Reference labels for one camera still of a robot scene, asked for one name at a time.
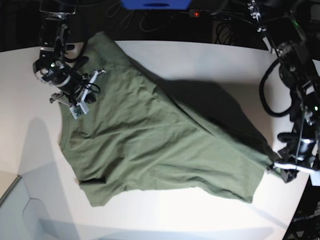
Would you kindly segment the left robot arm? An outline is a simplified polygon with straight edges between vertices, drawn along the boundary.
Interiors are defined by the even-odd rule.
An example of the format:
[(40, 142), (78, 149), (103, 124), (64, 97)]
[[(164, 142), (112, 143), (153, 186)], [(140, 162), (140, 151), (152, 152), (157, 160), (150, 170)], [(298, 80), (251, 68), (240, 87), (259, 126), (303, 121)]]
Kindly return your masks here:
[[(293, 123), (290, 132), (278, 134), (277, 139), (285, 147), (268, 168), (278, 169), (285, 183), (294, 180), (299, 172), (320, 176), (320, 154), (313, 154), (314, 149), (320, 148), (320, 76), (307, 47), (307, 36), (295, 18), (299, 4), (298, 0), (250, 0), (246, 4), (257, 31), (276, 55), (260, 81), (260, 101), (270, 116), (289, 116)], [(271, 110), (265, 97), (265, 83), (275, 67), (291, 99), (290, 106), (282, 112)]]

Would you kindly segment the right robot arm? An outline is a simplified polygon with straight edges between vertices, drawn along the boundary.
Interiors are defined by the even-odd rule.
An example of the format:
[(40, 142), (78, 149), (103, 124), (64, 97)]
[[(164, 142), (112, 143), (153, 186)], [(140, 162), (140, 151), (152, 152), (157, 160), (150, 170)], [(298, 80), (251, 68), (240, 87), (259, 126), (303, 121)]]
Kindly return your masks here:
[(80, 75), (78, 70), (89, 58), (85, 56), (88, 46), (86, 21), (81, 21), (84, 42), (77, 57), (70, 58), (67, 52), (75, 48), (68, 44), (69, 15), (74, 15), (78, 8), (97, 5), (99, 1), (90, 0), (42, 0), (39, 11), (44, 19), (40, 29), (39, 58), (33, 65), (34, 75), (45, 84), (59, 89), (49, 101), (60, 102), (68, 107), (76, 107), (81, 102), (91, 104), (96, 101), (96, 94), (101, 89), (94, 83), (94, 75)]

